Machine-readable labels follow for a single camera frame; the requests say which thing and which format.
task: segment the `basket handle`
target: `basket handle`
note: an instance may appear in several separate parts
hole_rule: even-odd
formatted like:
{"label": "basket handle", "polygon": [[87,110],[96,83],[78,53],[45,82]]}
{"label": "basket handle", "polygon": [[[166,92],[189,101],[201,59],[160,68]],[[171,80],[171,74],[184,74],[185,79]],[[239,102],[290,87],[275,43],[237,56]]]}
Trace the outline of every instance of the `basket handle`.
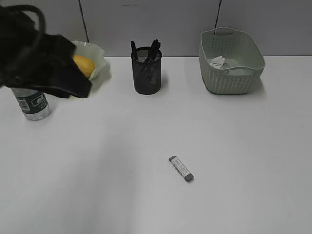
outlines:
{"label": "basket handle", "polygon": [[248,70],[248,71],[251,71],[251,73],[247,76],[251,76],[251,75],[254,75],[259,69],[254,69],[254,68],[251,68],[251,67],[231,67],[231,68],[226,68],[226,69],[222,69],[222,71],[225,73],[225,75],[227,76],[234,76],[234,75],[229,75],[228,72],[229,71],[233,71],[233,70]]}
{"label": "basket handle", "polygon": [[225,31],[225,30],[231,31],[231,32],[233,32],[233,34],[234,34],[235,32],[240,32],[240,31],[238,31],[238,30],[235,30],[235,29],[232,29],[232,28],[229,28],[229,27],[219,27],[219,28],[214,28],[214,29],[212,29],[212,30],[206,31],[205,33],[218,32],[218,31]]}

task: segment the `pen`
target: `pen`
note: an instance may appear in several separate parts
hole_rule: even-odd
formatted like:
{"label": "pen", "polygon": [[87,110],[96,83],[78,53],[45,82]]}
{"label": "pen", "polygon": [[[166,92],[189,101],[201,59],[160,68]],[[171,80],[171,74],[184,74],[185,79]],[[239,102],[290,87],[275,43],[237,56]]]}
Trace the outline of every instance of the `pen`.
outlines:
{"label": "pen", "polygon": [[132,52],[133,52],[134,59],[138,60],[136,45],[135,45],[135,43],[133,41],[131,42],[131,49],[132,49]]}

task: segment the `basket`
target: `basket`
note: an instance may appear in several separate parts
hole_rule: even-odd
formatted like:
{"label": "basket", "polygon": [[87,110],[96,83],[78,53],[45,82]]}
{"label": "basket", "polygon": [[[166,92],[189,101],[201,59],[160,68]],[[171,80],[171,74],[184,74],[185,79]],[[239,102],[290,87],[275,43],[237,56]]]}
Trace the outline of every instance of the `basket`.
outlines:
{"label": "basket", "polygon": [[[221,69],[211,59],[225,58]],[[200,69],[206,88],[216,94],[245,94],[259,81],[265,61],[255,41],[245,32],[216,28],[201,34]]]}

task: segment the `gray wall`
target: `gray wall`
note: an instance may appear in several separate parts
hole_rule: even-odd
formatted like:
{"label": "gray wall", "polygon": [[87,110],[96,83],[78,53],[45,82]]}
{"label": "gray wall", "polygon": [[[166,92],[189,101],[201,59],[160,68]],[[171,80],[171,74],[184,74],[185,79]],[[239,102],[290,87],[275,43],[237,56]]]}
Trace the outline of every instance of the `gray wall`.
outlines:
{"label": "gray wall", "polygon": [[311,0],[223,0],[218,26],[248,32],[264,55],[312,55]]}
{"label": "gray wall", "polygon": [[[90,42],[129,56],[159,39],[164,56],[198,56],[200,33],[215,27],[220,0],[81,0]],[[44,12],[49,33],[86,41],[78,0],[0,0]],[[312,55],[311,0],[222,0],[218,26],[248,32],[264,55]]]}
{"label": "gray wall", "polygon": [[48,33],[86,41],[78,0],[0,0],[0,3],[3,6],[17,4],[36,6],[45,15]]}
{"label": "gray wall", "polygon": [[198,56],[199,36],[214,28],[219,0],[82,0],[89,39],[108,56],[129,56],[161,42],[164,56]]}

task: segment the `white bowl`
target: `white bowl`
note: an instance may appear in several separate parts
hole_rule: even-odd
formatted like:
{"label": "white bowl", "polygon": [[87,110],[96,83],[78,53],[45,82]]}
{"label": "white bowl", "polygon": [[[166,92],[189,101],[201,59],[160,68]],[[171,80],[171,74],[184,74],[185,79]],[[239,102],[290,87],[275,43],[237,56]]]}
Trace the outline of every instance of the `white bowl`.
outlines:
{"label": "white bowl", "polygon": [[89,58],[95,65],[94,71],[90,75],[90,80],[94,79],[100,70],[106,66],[104,58],[105,51],[95,44],[86,43],[82,41],[72,41],[76,46],[75,55],[83,55]]}

